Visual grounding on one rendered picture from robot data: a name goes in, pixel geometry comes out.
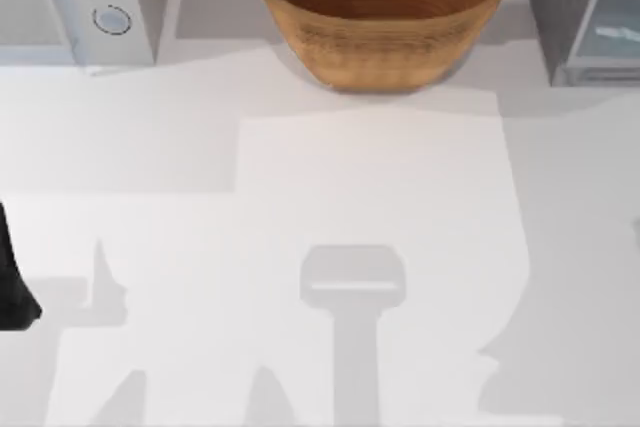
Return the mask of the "brown woven basket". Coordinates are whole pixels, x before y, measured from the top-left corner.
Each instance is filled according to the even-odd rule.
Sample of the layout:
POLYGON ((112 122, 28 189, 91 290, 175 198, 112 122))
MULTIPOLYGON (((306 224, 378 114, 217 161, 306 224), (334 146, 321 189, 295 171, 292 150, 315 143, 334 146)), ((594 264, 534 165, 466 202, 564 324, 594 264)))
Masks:
POLYGON ((462 59, 501 0, 264 0, 288 47, 336 91, 423 88, 462 59))

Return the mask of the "round microwave knob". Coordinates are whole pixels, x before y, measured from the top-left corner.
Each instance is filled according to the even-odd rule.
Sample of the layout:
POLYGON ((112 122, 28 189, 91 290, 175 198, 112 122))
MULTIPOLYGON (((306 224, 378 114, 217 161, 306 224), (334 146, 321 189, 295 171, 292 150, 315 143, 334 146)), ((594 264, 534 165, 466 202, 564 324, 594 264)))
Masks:
POLYGON ((114 5, 94 9, 92 20, 101 32, 112 36, 124 35, 132 27, 130 15, 124 9, 114 5))

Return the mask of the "pale microwave oven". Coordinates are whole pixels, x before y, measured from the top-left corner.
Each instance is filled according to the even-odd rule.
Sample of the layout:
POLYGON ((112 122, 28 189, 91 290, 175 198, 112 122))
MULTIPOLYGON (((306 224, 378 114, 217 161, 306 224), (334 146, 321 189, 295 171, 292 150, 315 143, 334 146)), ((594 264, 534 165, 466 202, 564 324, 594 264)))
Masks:
POLYGON ((168 0, 0 0, 0 66, 138 67, 155 63, 168 0), (124 35, 101 32, 96 8, 131 17, 124 35))

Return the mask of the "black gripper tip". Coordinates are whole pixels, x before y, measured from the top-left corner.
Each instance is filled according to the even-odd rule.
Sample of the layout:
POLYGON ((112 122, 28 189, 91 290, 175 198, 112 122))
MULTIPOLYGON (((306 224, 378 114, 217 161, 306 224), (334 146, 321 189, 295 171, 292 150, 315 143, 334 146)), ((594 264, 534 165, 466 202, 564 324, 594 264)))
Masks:
POLYGON ((0 331, 26 331, 42 312, 19 271, 6 211, 0 202, 0 331))

